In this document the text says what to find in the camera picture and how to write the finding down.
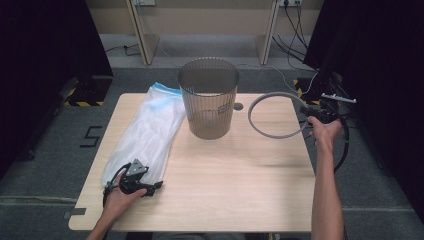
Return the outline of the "beige wooden desk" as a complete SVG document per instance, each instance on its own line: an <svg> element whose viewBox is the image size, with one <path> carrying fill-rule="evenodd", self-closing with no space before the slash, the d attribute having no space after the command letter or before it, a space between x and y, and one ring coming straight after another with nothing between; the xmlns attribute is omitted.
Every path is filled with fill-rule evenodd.
<svg viewBox="0 0 424 240"><path fill-rule="evenodd" d="M146 65L163 35L250 35L265 65L272 37L292 35L296 21L310 35L324 3L303 0L300 7L281 7L279 0L155 0L155 6L136 6L132 0L85 1L99 33L136 36Z"/></svg>

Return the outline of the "person's right hand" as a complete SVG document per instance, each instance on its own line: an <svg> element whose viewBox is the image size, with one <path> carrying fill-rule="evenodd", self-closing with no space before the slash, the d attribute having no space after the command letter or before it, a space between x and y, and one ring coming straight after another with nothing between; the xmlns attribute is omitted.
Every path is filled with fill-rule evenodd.
<svg viewBox="0 0 424 240"><path fill-rule="evenodd" d="M341 122L334 120L331 123L324 124L313 116L310 116L308 121L313 126L310 135L315 137L318 150L320 152L332 152L334 140L342 128Z"/></svg>

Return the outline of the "white blue-edged plastic trash bag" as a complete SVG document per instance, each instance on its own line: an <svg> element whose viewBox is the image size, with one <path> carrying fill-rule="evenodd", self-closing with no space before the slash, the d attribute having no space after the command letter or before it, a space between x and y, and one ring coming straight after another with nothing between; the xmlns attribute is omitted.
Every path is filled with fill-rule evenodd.
<svg viewBox="0 0 424 240"><path fill-rule="evenodd" d="M149 168L142 183L162 181L171 144L185 116L181 91L154 83L112 151L101 183L106 185L123 165L135 159Z"/></svg>

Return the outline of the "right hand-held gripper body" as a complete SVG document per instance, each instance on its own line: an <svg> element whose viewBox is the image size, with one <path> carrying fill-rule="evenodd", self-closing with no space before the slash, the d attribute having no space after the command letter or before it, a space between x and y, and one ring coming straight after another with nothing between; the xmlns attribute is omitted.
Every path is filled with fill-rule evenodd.
<svg viewBox="0 0 424 240"><path fill-rule="evenodd" d="M338 111L339 103L355 104L356 99L349 99L336 94L323 93L320 98L320 108L308 108L308 115L314 116L321 123L328 124L340 118Z"/></svg>

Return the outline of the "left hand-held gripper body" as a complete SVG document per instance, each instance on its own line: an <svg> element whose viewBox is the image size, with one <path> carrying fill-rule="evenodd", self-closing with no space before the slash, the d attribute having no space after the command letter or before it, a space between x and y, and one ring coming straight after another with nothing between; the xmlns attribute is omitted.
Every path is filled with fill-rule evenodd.
<svg viewBox="0 0 424 240"><path fill-rule="evenodd" d="M118 182L120 190L124 194L132 194L140 189L152 189L149 184L141 182L142 177L148 170L149 168L144 166L138 159L126 164Z"/></svg>

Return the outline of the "grey ribbed trash bin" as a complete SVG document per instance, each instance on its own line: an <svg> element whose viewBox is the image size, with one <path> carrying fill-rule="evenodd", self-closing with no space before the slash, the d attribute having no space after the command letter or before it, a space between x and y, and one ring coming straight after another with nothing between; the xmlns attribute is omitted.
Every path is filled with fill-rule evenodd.
<svg viewBox="0 0 424 240"><path fill-rule="evenodd" d="M215 140L229 131L238 83L238 69L220 58L195 59L181 68L178 84L195 136Z"/></svg>

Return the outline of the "grey tape strip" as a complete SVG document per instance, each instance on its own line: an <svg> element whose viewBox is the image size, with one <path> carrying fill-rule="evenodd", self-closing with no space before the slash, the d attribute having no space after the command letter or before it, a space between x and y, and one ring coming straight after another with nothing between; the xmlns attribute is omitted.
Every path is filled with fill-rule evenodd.
<svg viewBox="0 0 424 240"><path fill-rule="evenodd" d="M85 215L85 213L86 208L72 208L64 213L63 218L70 219L72 216Z"/></svg>

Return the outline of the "striped-edge black stand base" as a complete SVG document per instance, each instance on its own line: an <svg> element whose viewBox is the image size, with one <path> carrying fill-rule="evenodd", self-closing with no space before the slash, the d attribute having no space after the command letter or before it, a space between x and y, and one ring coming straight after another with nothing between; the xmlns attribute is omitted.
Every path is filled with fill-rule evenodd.
<svg viewBox="0 0 424 240"><path fill-rule="evenodd" d="M308 105L320 106L320 98L323 93L336 94L335 86L331 79L316 80L313 77L298 77L293 80L295 93Z"/></svg>
<svg viewBox="0 0 424 240"><path fill-rule="evenodd" d="M102 106L113 78L93 76L87 83L75 80L64 101L65 106L97 107Z"/></svg>

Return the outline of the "person's left hand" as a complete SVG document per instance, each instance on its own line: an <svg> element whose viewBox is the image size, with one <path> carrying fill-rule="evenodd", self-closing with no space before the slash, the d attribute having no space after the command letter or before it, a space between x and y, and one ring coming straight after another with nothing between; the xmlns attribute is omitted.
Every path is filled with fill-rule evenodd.
<svg viewBox="0 0 424 240"><path fill-rule="evenodd" d="M106 199L102 216L111 221L118 219L135 200L146 193L146 189L139 189L134 193L125 194L119 187L113 188Z"/></svg>

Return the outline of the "black curtain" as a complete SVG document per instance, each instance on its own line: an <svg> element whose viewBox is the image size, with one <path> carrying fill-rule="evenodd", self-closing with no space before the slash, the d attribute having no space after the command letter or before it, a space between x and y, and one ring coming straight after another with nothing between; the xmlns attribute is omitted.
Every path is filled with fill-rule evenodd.
<svg viewBox="0 0 424 240"><path fill-rule="evenodd" d="M72 78L110 76L86 0L0 0L0 178L34 145Z"/></svg>
<svg viewBox="0 0 424 240"><path fill-rule="evenodd" d="M374 156L424 223L424 0L324 0L304 62L342 76Z"/></svg>

